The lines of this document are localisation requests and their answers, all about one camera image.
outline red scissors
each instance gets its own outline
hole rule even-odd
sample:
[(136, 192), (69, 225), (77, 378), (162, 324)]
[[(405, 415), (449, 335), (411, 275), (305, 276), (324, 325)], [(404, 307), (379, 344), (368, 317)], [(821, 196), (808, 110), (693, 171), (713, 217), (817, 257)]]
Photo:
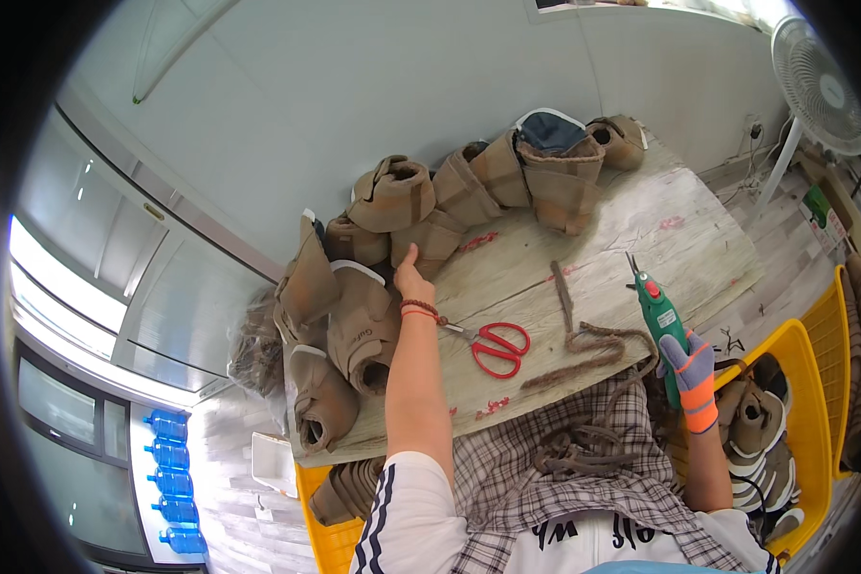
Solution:
[[(462, 327), (460, 325), (455, 325), (453, 323), (448, 323), (443, 326), (445, 329), (449, 329), (455, 332), (462, 338), (469, 339), (470, 344), (472, 346), (472, 356), (475, 358), (475, 362), (478, 363), (478, 366), (482, 367), (482, 370), (485, 373), (495, 377), (495, 378), (511, 378), (516, 375), (519, 371), (519, 358), (526, 354), (528, 350), (530, 350), (530, 335), (526, 332), (526, 329), (520, 327), (519, 325), (514, 325), (513, 323), (492, 323), (490, 325), (485, 325), (481, 329), (467, 329), (466, 327)], [(523, 335), (523, 338), (526, 339), (526, 346), (522, 349), (517, 348), (515, 344), (510, 341), (505, 341), (504, 339), (498, 337), (497, 335), (491, 332), (491, 329), (494, 327), (504, 327), (506, 329), (513, 329), (518, 331), (519, 334)], [(482, 344), (482, 339), (494, 342), (506, 349), (506, 351), (502, 351), (500, 349), (494, 349), (493, 347), (489, 347), (485, 344)], [(482, 364), (481, 359), (478, 358), (478, 355), (482, 354), (491, 354), (496, 357), (500, 357), (502, 359), (506, 359), (507, 361), (513, 362), (513, 370), (510, 373), (495, 373), (484, 364)]]

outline white shirt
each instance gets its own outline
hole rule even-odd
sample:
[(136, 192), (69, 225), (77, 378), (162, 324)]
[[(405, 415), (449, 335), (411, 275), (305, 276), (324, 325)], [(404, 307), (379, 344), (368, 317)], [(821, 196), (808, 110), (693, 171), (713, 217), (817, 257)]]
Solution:
[[(746, 512), (696, 512), (696, 518), (746, 568), (780, 571), (778, 561), (770, 560), (750, 534)], [(440, 465), (424, 453), (397, 453), (380, 475), (373, 513), (350, 572), (448, 572), (467, 539), (465, 519), (456, 515)], [(640, 526), (618, 512), (580, 511), (520, 533), (505, 574), (579, 574), (620, 560), (688, 563), (671, 534)]]

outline fan stand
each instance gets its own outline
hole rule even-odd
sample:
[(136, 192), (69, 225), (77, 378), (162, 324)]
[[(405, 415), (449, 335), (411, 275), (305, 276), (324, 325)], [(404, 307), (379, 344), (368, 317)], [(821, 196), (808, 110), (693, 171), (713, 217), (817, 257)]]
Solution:
[(749, 217), (743, 222), (743, 231), (747, 232), (755, 225), (762, 211), (769, 204), (772, 195), (775, 194), (775, 188), (781, 182), (781, 177), (784, 176), (784, 170), (788, 168), (788, 162), (794, 155), (794, 150), (797, 149), (797, 144), (801, 140), (801, 134), (804, 133), (804, 125), (795, 116), (791, 124), (791, 129), (788, 131), (788, 139), (784, 142), (784, 147), (781, 148), (781, 154), (778, 156), (778, 161), (775, 162), (775, 167), (772, 168), (769, 178), (766, 179), (765, 185), (762, 187), (762, 192), (759, 194), (759, 199), (753, 210), (750, 211)]

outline wooden table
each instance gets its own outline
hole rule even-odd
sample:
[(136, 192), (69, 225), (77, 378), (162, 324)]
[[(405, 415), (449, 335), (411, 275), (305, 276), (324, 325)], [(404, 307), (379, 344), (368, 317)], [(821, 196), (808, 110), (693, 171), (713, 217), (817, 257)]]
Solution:
[[(644, 162), (620, 174), (604, 169), (597, 213), (574, 238), (540, 227), (532, 210), (512, 210), (486, 226), (474, 227), (434, 282), (437, 309), (452, 322), (482, 326), (509, 321), (526, 328), (532, 340), (513, 378), (486, 375), (466, 341), (440, 330), (443, 385), (453, 417), (453, 436), (478, 431), (560, 400), (648, 356), (626, 338), (620, 363), (593, 368), (550, 387), (520, 389), (526, 380), (585, 354), (564, 349), (561, 303), (551, 260), (557, 260), (580, 320), (611, 328), (644, 329), (625, 252), (666, 289), (687, 325), (709, 319), (762, 276), (749, 238), (682, 160), (649, 132)], [(287, 373), (289, 419), (296, 386)], [(365, 398), (354, 428), (334, 453), (305, 455), (291, 423), (294, 456), (303, 466), (330, 465), (386, 452), (382, 397)]]

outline plaid shirt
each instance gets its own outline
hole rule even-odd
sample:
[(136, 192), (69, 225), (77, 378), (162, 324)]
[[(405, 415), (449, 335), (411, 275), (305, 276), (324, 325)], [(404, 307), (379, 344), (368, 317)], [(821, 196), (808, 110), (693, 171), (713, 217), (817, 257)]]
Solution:
[(581, 415), (601, 414), (628, 369), (547, 407), (459, 437), (453, 444), (456, 511), (468, 521), (469, 539), (452, 572), (499, 574), (517, 535), (574, 511), (618, 511), (635, 522), (676, 538), (695, 566), (746, 571), (707, 534), (672, 488), (676, 473), (654, 442), (643, 384), (619, 397), (608, 426), (625, 452), (640, 456), (620, 470), (561, 479), (541, 475), (532, 460), (538, 438)]

